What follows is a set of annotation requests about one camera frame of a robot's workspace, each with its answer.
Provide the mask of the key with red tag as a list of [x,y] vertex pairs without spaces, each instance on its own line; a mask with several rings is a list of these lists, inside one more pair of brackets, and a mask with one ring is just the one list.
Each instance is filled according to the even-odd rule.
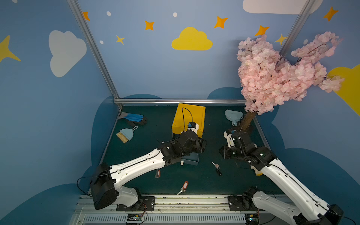
[[181,190],[177,193],[177,195],[186,192],[187,188],[188,188],[188,181],[185,181],[183,186],[181,187]]

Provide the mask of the blue black work glove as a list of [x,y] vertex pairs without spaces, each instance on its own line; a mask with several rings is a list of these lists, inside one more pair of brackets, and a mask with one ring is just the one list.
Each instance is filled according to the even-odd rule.
[[127,120],[128,124],[132,127],[136,125],[145,125],[147,124],[148,120],[146,117],[140,114],[133,114],[128,112],[121,112],[119,117],[119,120],[125,119]]

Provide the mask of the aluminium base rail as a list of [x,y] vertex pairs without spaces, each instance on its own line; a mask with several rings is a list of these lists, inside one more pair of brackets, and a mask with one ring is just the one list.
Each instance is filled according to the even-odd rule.
[[[245,214],[258,214],[259,225],[284,225],[285,221],[264,210],[247,209],[241,195],[156,195],[144,194],[140,209],[132,211],[112,204],[96,210],[93,200],[81,196],[71,225],[244,225]],[[142,223],[127,223],[128,214],[144,215]]]

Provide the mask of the yellow work glove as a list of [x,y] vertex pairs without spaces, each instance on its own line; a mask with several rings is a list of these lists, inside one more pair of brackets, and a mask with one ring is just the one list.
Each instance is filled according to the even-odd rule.
[[261,175],[263,175],[263,173],[262,173],[261,171],[257,170],[254,166],[251,166],[250,168],[251,168],[252,170],[254,170],[256,176],[261,176]]

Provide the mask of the small blue hand brush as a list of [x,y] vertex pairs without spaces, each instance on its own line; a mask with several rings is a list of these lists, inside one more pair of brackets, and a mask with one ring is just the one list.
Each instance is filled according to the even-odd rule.
[[124,128],[120,130],[116,136],[123,142],[126,143],[130,141],[134,136],[134,131],[138,129],[138,126],[134,126],[132,129]]

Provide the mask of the teal drawer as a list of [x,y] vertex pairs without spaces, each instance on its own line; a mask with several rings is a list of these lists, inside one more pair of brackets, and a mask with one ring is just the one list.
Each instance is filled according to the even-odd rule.
[[191,153],[190,155],[183,156],[181,158],[181,165],[189,164],[189,165],[197,166],[199,163],[199,157],[200,154],[195,152]]

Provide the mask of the key with black fob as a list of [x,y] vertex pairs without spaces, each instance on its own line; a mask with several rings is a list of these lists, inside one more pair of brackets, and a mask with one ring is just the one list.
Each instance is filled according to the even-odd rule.
[[222,172],[220,171],[220,166],[219,164],[216,164],[214,162],[212,162],[212,164],[214,165],[215,169],[216,169],[216,173],[218,174],[218,176],[222,176]]

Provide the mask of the right controller board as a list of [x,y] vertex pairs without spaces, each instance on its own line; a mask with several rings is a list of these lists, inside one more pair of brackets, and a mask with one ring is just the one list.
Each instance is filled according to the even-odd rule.
[[245,224],[246,225],[259,225],[259,215],[258,214],[245,214]]

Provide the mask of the left controller board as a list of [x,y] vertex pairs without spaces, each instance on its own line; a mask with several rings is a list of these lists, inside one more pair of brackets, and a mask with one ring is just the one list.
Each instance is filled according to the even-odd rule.
[[128,214],[126,217],[127,223],[142,223],[145,220],[144,215],[140,214]]

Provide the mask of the pink cherry blossom tree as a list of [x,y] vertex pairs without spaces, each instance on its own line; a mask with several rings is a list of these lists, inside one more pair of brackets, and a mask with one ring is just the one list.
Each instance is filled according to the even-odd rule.
[[246,114],[239,130],[246,130],[256,115],[262,115],[289,100],[302,101],[311,86],[329,92],[339,91],[344,79],[328,76],[320,62],[334,55],[339,36],[327,31],[291,55],[298,60],[291,63],[273,48],[266,35],[252,40],[247,38],[238,45],[237,59],[241,62],[238,75],[241,93],[246,100]]

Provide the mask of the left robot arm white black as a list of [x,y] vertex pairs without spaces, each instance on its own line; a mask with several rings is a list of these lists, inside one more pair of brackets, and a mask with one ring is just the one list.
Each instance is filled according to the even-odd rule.
[[137,207],[142,203],[141,194],[135,187],[124,185],[129,181],[153,170],[181,162],[191,153],[203,153],[206,141],[197,133],[187,130],[176,139],[163,142],[153,151],[131,161],[109,166],[100,164],[90,181],[90,189],[96,210],[112,204]]

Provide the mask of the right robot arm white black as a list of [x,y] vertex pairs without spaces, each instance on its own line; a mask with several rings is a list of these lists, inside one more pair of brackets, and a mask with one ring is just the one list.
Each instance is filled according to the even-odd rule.
[[240,160],[272,180],[292,201],[287,204],[251,187],[242,194],[245,208],[258,208],[290,225],[337,225],[343,210],[328,204],[302,184],[267,147],[256,146],[247,132],[224,132],[227,145],[219,152],[224,159]]

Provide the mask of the controller board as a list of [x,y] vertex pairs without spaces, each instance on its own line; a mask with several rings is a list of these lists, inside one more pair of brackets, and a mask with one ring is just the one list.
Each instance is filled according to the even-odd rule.
[[245,224],[246,225],[259,225],[259,215],[258,214],[245,214]]
[[145,220],[144,215],[140,214],[128,214],[126,217],[127,223],[142,223]]

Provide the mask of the yellow drawer cabinet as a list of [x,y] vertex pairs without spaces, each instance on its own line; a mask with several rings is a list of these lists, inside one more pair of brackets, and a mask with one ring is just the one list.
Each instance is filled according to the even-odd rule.
[[172,123],[172,133],[180,135],[188,129],[190,122],[194,122],[197,124],[197,135],[202,138],[204,133],[205,110],[206,108],[204,106],[179,103]]

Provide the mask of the light blue dustpan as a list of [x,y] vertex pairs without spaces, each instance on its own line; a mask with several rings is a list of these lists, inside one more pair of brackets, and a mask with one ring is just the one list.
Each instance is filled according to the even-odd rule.
[[225,116],[226,118],[232,122],[232,126],[236,127],[238,125],[238,122],[240,122],[243,118],[243,113],[242,112],[238,112],[238,111],[233,111],[233,110],[226,110],[225,111]]

